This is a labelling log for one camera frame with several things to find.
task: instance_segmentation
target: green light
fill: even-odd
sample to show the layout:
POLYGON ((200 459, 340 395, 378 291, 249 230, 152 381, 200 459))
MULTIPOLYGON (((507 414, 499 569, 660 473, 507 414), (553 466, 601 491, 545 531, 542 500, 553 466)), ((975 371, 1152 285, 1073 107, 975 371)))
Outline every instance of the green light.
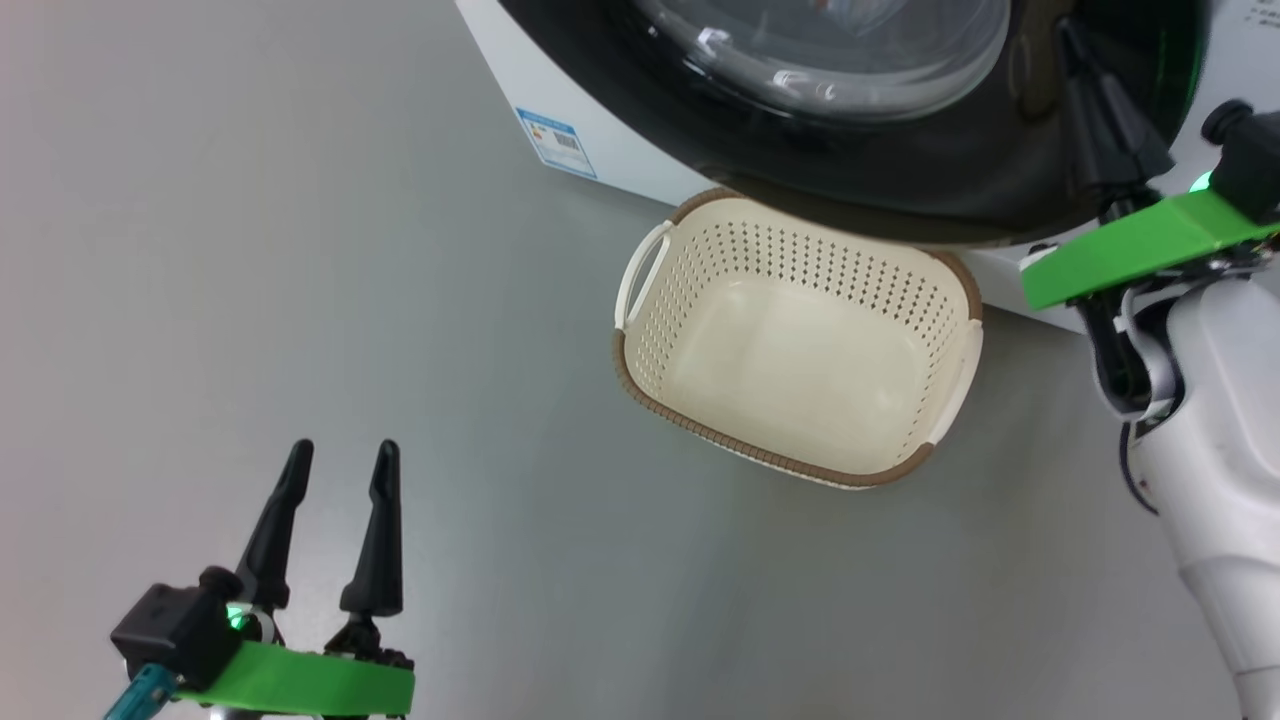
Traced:
POLYGON ((244 616, 244 611, 241 610, 239 607, 232 607, 230 605, 228 605, 227 621, 232 624, 232 628, 239 630, 244 628, 246 623, 248 623, 248 618, 244 616))
POLYGON ((1203 176, 1201 176, 1199 179, 1192 183, 1192 188, 1188 192, 1199 192, 1202 190, 1208 190, 1208 178, 1211 178, 1212 176, 1213 170, 1210 170, 1203 176))

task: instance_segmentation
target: green plastic strip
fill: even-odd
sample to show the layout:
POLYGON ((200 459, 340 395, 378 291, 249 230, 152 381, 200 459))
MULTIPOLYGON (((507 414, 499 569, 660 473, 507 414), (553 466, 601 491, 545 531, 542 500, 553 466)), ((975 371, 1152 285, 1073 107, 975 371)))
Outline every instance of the green plastic strip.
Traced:
POLYGON ((1083 234, 1023 270, 1036 310, 1280 232, 1256 225, 1212 190, 1178 195, 1083 234))
POLYGON ((413 673, 244 642, 214 687, 178 697, 271 715, 408 715, 413 673))

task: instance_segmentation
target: gray floor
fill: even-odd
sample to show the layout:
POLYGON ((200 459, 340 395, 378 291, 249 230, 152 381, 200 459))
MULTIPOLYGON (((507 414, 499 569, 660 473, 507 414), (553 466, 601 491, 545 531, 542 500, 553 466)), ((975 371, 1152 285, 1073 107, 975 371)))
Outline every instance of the gray floor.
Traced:
POLYGON ((684 434, 608 360, 666 209, 538 164, 447 3, 6 3, 0 167, 8 716, 100 716, 115 620, 234 562, 302 436, 284 630, 339 625, 394 437, 416 717, 1235 712, 1082 340, 993 311, 881 492, 684 434))

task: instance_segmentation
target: washing machine door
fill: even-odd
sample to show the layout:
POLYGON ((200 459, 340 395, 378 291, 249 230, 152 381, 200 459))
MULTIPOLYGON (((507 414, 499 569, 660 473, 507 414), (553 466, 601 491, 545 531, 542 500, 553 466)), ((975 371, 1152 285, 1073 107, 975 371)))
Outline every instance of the washing machine door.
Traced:
POLYGON ((1052 29, 1071 14, 1166 142, 1204 0, 502 0, 586 92, 707 177, 884 240, 995 246, 1073 192, 1052 29))

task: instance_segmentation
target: beige plastic basket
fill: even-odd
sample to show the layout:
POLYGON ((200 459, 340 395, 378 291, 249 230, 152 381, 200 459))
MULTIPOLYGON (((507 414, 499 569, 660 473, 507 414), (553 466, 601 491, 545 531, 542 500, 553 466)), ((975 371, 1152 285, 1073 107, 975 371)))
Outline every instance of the beige plastic basket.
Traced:
POLYGON ((636 249, 614 327, 618 378, 645 407, 756 462, 861 489, 918 468, 951 427, 982 301, 955 256, 713 190, 636 249))

